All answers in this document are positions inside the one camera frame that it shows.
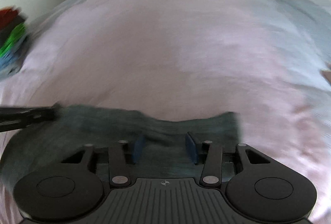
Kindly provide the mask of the dark green plaid shorts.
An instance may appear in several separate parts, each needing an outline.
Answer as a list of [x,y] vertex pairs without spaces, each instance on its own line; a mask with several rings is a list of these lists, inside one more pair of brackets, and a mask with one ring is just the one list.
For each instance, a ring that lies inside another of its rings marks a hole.
[[1,182],[12,190],[25,175],[64,160],[85,144],[107,148],[120,140],[143,135],[143,152],[130,173],[136,177],[199,177],[202,167],[190,160],[185,136],[210,140],[233,151],[240,141],[235,113],[207,119],[164,121],[139,111],[70,106],[59,110],[56,121],[32,125],[13,133],[1,156]]

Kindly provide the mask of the blue folded garments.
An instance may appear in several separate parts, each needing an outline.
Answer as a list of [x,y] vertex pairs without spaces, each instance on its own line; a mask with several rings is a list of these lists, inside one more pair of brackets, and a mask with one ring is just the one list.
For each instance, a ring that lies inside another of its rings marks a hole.
[[30,48],[29,36],[22,37],[17,44],[1,57],[1,81],[18,73]]

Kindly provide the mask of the green folded garment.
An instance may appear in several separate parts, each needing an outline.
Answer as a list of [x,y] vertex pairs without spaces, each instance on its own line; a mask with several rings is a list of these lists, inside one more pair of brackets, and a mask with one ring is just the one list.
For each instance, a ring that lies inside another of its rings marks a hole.
[[18,24],[9,34],[4,44],[1,46],[1,57],[13,48],[17,42],[25,36],[26,26],[25,23]]

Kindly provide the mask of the red folded garment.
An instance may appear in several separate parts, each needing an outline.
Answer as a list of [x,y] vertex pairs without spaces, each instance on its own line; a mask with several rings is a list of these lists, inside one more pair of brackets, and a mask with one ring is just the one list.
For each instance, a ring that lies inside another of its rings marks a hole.
[[3,8],[0,10],[0,30],[11,23],[18,15],[20,11],[13,7]]

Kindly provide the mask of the pink and grey bedspread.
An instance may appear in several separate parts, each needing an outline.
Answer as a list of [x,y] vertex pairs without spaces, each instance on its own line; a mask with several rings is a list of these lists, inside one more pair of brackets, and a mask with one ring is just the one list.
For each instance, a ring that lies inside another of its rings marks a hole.
[[166,124],[243,142],[308,177],[314,222],[330,213],[330,14],[324,0],[67,0],[30,24],[1,104],[62,105],[72,129],[1,138],[1,223],[23,171],[112,138],[87,117],[145,127],[153,172],[174,146]]

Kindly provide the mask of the brown cloth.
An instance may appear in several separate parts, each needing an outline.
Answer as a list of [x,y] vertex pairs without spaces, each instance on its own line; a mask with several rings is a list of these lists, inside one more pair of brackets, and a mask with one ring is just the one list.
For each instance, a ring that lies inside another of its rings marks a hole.
[[321,75],[325,78],[325,80],[331,84],[331,63],[326,64],[327,69],[321,70]]

